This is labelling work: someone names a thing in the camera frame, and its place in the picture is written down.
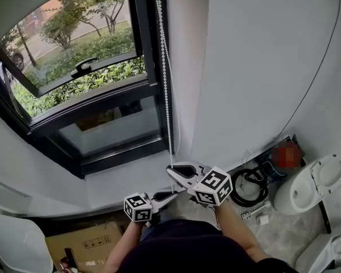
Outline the black window frame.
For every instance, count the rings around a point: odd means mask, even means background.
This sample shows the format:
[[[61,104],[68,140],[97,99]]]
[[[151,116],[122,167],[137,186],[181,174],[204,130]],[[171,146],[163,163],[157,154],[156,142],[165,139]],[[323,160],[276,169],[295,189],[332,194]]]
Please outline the black window frame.
[[[44,166],[14,140],[27,143],[71,174],[86,175],[169,149],[173,131],[169,72],[161,61],[155,0],[135,0],[141,57],[110,66],[36,98],[2,78],[0,118],[13,137],[0,136],[4,167]]]

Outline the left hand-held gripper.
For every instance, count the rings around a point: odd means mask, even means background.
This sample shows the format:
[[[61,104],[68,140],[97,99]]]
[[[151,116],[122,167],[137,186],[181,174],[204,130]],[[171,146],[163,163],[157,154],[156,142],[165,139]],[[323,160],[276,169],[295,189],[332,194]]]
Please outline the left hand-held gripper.
[[[134,193],[124,198],[123,210],[134,223],[150,222],[153,215],[158,214],[178,197],[172,191],[155,192],[151,198],[145,192]]]

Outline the person's left forearm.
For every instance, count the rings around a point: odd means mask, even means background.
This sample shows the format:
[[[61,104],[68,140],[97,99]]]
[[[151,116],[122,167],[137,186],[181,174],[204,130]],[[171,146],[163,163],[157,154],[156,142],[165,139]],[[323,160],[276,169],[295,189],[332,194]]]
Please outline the person's left forearm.
[[[143,222],[130,222],[119,242],[107,258],[102,273],[116,273],[126,255],[139,244]]]

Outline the white plastic rod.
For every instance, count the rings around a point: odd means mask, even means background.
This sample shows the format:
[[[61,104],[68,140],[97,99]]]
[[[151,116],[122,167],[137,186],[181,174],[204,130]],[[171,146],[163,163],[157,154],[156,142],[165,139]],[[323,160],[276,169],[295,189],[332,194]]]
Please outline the white plastic rod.
[[[263,205],[261,205],[260,207],[254,209],[254,210],[251,212],[251,215],[256,214],[257,212],[263,210],[264,208],[269,208],[270,206],[271,206],[271,202],[268,200],[268,201],[266,201],[265,203],[263,203]]]

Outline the person's black shirt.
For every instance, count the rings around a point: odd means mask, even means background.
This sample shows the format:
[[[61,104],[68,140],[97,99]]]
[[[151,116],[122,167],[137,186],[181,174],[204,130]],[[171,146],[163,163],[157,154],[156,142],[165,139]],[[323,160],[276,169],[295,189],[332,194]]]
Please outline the person's black shirt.
[[[254,261],[236,241],[203,221],[156,225],[122,260],[117,273],[298,273],[283,260]]]

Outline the white toilet with open seat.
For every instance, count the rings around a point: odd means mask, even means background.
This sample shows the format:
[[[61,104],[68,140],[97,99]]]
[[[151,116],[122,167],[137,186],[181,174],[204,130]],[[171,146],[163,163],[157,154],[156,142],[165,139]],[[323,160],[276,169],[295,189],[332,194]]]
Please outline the white toilet with open seat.
[[[297,258],[299,273],[322,273],[334,260],[341,259],[341,234],[321,234]]]

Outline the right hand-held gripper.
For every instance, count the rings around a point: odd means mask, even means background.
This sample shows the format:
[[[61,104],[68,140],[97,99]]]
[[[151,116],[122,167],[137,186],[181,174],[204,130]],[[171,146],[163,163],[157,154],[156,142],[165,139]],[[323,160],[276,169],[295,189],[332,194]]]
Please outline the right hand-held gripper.
[[[166,172],[181,188],[188,189],[196,203],[204,207],[220,206],[233,191],[231,176],[216,166],[204,167],[191,160],[170,164]]]

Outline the black open window sash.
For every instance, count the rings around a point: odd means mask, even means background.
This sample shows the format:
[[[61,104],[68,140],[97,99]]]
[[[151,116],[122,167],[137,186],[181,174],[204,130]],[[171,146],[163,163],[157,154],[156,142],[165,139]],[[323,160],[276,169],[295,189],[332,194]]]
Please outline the black open window sash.
[[[141,55],[135,0],[48,0],[0,39],[2,78],[36,98],[87,76],[70,76],[82,60],[90,75]]]

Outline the white plastic basin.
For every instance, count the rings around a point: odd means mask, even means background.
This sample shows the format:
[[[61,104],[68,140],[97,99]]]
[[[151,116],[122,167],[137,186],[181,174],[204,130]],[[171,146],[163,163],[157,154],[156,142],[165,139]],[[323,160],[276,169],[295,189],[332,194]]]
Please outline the white plastic basin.
[[[31,220],[0,214],[0,259],[15,273],[52,273],[41,229]]]

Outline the white toilet with raised lid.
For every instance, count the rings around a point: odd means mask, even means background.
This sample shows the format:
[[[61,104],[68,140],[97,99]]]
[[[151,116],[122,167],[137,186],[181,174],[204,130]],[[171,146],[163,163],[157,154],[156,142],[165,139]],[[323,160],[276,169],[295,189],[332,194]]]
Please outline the white toilet with raised lid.
[[[275,209],[287,215],[305,213],[341,187],[341,156],[327,155],[302,167],[277,190]]]

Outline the person's right forearm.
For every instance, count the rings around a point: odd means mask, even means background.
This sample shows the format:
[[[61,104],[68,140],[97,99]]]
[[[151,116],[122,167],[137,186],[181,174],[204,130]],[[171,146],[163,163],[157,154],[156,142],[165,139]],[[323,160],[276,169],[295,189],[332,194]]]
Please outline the person's right forearm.
[[[229,202],[225,201],[216,206],[215,215],[223,235],[237,242],[253,261],[271,258],[264,252],[254,234],[235,213]]]

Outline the person's blue jeans leg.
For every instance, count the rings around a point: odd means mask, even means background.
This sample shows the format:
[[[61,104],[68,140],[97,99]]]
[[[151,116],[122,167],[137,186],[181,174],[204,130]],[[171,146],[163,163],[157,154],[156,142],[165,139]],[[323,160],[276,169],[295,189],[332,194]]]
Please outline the person's blue jeans leg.
[[[169,220],[172,219],[172,216],[170,213],[168,213],[166,210],[160,212],[158,215],[157,215],[157,218],[156,220],[150,225],[150,227],[148,227],[147,225],[145,225],[142,229],[142,234],[141,234],[141,237],[140,237],[140,241],[143,241],[146,239],[146,237],[151,233],[153,232],[154,228],[157,226],[157,225],[160,225],[160,224],[163,224]]]

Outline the red topped vacuum cleaner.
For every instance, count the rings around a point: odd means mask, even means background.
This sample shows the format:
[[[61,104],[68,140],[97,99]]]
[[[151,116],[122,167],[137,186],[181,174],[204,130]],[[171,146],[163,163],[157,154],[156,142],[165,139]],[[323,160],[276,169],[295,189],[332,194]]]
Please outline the red topped vacuum cleaner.
[[[294,174],[301,168],[302,152],[292,141],[281,142],[274,146],[268,157],[272,169],[281,177]]]

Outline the closed brown cardboard box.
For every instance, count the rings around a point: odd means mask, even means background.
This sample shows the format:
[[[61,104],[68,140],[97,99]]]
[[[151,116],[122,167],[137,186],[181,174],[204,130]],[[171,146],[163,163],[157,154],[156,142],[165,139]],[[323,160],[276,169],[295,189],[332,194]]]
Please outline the closed brown cardboard box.
[[[71,222],[45,242],[57,270],[66,262],[79,273],[101,273],[126,227],[116,221]]]

